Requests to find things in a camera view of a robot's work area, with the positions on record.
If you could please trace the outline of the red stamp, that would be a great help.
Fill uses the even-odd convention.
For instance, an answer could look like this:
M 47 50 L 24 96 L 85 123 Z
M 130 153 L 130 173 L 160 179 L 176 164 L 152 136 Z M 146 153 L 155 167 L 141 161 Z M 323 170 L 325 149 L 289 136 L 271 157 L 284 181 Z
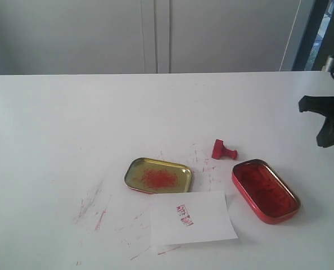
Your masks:
M 230 150 L 225 147 L 224 142 L 220 139 L 216 139 L 212 151 L 211 157 L 213 159 L 221 159 L 223 157 L 231 158 L 232 160 L 236 160 L 238 156 L 238 152 L 236 150 Z

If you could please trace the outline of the red ink pad tin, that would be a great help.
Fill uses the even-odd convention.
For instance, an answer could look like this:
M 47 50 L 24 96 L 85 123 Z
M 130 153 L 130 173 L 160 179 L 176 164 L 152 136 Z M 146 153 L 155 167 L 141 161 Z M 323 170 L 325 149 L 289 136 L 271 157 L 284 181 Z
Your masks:
M 235 165 L 232 182 L 256 216 L 267 224 L 291 219 L 301 207 L 300 199 L 270 167 L 260 159 Z

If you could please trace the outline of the white paper sheet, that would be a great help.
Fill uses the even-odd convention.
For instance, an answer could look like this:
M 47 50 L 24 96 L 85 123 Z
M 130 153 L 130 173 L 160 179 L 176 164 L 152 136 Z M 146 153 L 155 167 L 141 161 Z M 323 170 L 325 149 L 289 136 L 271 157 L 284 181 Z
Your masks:
M 236 239 L 224 191 L 151 196 L 151 244 L 190 244 Z

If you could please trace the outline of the gold tin lid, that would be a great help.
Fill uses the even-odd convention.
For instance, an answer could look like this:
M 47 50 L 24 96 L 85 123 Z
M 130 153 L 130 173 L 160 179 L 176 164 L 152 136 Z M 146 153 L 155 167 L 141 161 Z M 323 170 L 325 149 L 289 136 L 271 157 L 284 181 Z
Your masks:
M 192 178 L 191 169 L 185 165 L 140 157 L 132 161 L 124 182 L 135 191 L 170 194 L 188 192 Z

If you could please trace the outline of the white cabinet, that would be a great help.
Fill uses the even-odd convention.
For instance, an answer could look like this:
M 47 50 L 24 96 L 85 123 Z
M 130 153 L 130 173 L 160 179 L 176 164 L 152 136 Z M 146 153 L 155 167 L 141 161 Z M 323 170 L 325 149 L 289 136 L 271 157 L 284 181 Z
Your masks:
M 290 71 L 313 1 L 0 1 L 0 75 Z

